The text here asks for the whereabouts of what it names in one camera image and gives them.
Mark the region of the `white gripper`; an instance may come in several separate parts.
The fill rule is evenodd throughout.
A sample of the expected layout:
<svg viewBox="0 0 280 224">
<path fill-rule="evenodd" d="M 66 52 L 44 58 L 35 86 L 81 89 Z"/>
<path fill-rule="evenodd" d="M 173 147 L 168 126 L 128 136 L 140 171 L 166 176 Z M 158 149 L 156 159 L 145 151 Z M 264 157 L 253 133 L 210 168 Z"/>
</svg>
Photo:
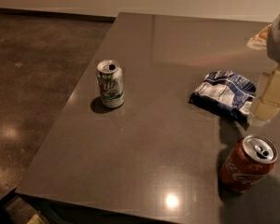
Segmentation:
<svg viewBox="0 0 280 224">
<path fill-rule="evenodd" d="M 273 20 L 267 38 L 268 57 L 280 63 L 280 13 Z M 280 64 L 259 79 L 259 92 L 253 101 L 248 123 L 255 127 L 269 123 L 280 112 Z"/>
</svg>

